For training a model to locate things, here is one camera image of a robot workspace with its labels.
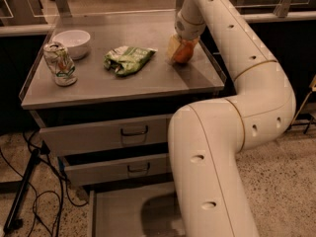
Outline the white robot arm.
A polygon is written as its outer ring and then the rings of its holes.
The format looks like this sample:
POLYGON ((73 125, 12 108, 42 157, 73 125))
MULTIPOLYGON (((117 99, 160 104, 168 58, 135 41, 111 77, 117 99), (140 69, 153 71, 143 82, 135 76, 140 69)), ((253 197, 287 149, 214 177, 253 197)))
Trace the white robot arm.
POLYGON ((229 0, 184 0, 184 40, 209 29, 235 95, 187 104, 172 116, 169 157, 187 237, 259 237, 235 155, 286 131, 296 103, 277 59, 229 0))

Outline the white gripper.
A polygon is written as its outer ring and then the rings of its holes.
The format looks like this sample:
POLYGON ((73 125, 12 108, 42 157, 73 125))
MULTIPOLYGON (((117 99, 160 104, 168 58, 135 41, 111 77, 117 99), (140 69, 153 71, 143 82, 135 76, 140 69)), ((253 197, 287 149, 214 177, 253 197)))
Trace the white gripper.
MULTIPOLYGON (((175 30, 184 40, 187 40, 186 47, 194 50, 199 42, 199 36, 205 29, 205 21, 200 13, 186 14, 180 10, 176 17, 175 30)), ((170 63, 181 62, 180 50, 182 39, 178 35, 169 38, 167 47, 167 58, 170 63)))

